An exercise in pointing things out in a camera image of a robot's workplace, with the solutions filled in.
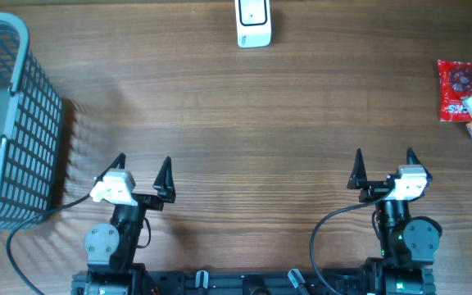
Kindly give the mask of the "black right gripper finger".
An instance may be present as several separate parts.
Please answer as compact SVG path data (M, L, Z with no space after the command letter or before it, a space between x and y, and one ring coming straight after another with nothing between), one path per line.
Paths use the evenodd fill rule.
M406 150L406 163L408 165L420 165L421 164L420 160L418 159L418 157L416 156L414 150L411 147L407 148L407 150Z
M367 186L367 174L361 149L356 150L355 161L347 182L348 189L363 189Z

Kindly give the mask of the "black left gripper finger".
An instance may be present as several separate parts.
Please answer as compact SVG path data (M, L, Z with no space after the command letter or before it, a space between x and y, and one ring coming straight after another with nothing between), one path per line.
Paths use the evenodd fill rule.
M157 196L167 203L174 203L176 198L175 184L172 175L171 157L166 157L154 180L152 187L157 191Z
M115 160L99 176L97 176L94 179L94 182L97 183L99 181L102 181L105 174L111 169L124 169L125 168L125 162L126 162L126 155L123 152L121 152L115 158Z

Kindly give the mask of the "red Hacks candy bag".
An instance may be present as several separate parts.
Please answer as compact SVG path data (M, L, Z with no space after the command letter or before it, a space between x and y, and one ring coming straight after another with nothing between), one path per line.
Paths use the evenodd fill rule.
M472 95L472 62L438 60L437 64L441 92L440 121L471 121L462 101Z

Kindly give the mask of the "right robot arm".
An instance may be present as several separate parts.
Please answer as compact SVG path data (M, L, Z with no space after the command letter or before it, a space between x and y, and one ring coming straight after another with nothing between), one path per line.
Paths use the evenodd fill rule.
M406 151L406 164L395 173L385 180L369 180L361 150L356 151L347 187L360 191L360 203L375 206L374 226L381 248L381 257L366 259L359 270L359 294L437 293L432 264L443 228L429 217L413 217L409 209L432 180L411 148Z

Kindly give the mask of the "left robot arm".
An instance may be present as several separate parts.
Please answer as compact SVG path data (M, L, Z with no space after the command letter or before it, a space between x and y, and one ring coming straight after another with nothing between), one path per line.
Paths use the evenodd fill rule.
M89 196L114 206L110 221L93 226L84 237L88 269L73 277L73 294L158 294L160 290L143 263L135 263L142 229L151 232L147 211L162 211L175 202L171 158L166 157L154 180L155 194L135 193L135 181L121 153L96 179Z

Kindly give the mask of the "white barcode scanner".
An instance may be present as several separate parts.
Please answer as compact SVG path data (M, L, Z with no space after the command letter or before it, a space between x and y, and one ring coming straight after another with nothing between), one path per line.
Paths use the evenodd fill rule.
M234 0L238 46L261 48L270 44L270 0Z

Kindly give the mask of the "grey plastic shopping basket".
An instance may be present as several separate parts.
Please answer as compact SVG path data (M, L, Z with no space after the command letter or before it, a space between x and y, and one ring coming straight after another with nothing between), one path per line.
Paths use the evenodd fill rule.
M64 112L25 22L0 12L0 231L51 208Z

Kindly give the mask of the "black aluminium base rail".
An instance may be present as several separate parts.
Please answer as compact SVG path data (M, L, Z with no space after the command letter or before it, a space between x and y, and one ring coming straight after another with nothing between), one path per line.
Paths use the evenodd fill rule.
M323 270L327 282L341 294L425 294L435 295L437 288L433 272L424 270L381 270L370 272L357 269ZM91 278L85 273L73 276L72 294L330 294L317 275L302 272L295 282L284 272L197 273L183 271L148 272L146 283L134 289L128 275L120 279Z

